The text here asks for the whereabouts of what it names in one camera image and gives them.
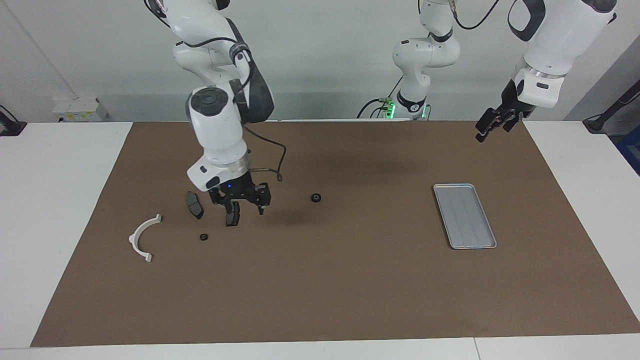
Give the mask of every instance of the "brown mat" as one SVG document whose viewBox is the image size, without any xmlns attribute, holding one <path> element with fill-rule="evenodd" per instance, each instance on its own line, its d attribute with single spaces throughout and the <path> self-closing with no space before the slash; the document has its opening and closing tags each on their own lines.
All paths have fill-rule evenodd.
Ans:
<svg viewBox="0 0 640 360">
<path fill-rule="evenodd" d="M 285 181 L 256 174 L 272 206 L 225 228 L 206 194 L 202 220 L 187 211 L 189 124 L 133 125 L 32 346 L 640 332 L 524 126 L 484 144 L 470 122 L 253 128 L 289 146 Z M 277 163 L 246 138 L 255 166 Z M 455 182 L 496 249 L 448 246 L 431 187 Z M 127 238 L 156 213 L 146 263 Z"/>
</svg>

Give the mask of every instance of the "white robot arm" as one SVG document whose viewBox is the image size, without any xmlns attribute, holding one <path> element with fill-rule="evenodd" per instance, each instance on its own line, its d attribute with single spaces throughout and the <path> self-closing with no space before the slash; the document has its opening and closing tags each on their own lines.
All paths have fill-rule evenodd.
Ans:
<svg viewBox="0 0 640 360">
<path fill-rule="evenodd" d="M 510 131 L 537 107 L 556 105 L 564 77 L 606 25 L 617 0 L 516 0 L 509 27 L 529 46 L 502 91 L 502 104 L 488 108 L 476 124 L 476 139 L 502 126 Z"/>
<path fill-rule="evenodd" d="M 403 72 L 395 94 L 395 117 L 423 117 L 431 86 L 425 70 L 453 65 L 460 57 L 460 44 L 453 37 L 453 15 L 448 0 L 425 0 L 420 23 L 429 32 L 426 38 L 410 38 L 394 47 L 394 63 Z"/>
<path fill-rule="evenodd" d="M 192 91 L 186 111 L 203 156 L 187 171 L 191 182 L 227 210 L 227 226 L 239 221 L 248 200 L 260 214 L 271 202 L 267 183 L 255 185 L 243 125 L 265 121 L 273 99 L 235 24 L 222 16 L 229 0 L 149 0 L 148 7 L 182 40 L 173 55 L 206 86 Z"/>
</svg>

